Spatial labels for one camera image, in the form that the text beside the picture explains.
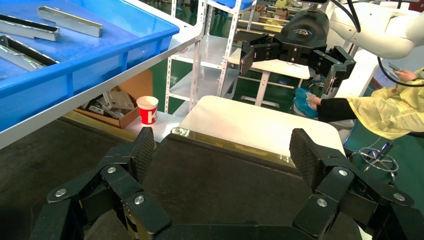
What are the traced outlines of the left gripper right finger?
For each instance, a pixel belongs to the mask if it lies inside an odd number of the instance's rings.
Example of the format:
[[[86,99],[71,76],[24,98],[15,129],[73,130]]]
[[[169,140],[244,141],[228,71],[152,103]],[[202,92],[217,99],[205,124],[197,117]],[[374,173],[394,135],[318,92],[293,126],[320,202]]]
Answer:
[[[294,227],[311,237],[324,237],[343,213],[372,237],[414,237],[410,196],[359,171],[341,151],[316,144],[302,128],[293,129],[289,151],[312,190]]]

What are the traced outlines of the gloved person hand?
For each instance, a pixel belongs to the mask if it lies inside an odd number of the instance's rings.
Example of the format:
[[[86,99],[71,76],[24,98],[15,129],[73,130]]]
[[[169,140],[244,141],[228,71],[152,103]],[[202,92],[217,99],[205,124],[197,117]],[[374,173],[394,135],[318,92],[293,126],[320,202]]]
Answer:
[[[307,92],[305,101],[311,109],[316,110],[317,106],[321,105],[322,99],[312,93]]]

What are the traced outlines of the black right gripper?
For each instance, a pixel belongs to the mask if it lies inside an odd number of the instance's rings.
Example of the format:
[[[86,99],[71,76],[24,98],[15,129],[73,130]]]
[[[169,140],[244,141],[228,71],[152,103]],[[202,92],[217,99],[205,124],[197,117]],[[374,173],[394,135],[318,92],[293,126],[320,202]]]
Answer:
[[[254,62],[279,59],[308,65],[324,77],[322,91],[328,95],[348,79],[356,61],[340,46],[325,52],[330,29],[328,16],[321,10],[299,11],[274,37],[263,33],[241,42],[240,75]]]

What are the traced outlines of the bare person hand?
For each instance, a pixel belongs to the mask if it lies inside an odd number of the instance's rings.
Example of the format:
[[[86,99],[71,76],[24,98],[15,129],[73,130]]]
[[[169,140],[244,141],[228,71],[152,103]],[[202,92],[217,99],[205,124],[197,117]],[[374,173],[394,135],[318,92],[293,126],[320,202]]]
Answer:
[[[407,69],[393,70],[393,72],[402,82],[410,82],[418,79],[417,75],[414,72],[411,72]]]

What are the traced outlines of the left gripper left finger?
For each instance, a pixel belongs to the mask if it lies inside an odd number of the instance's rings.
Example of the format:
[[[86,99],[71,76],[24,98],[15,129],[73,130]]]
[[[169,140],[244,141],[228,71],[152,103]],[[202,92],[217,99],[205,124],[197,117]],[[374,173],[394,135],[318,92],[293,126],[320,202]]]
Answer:
[[[46,238],[82,240],[103,214],[114,211],[135,240],[152,240],[171,219],[142,183],[153,160],[153,130],[144,127],[132,143],[113,147],[92,170],[47,195]]]

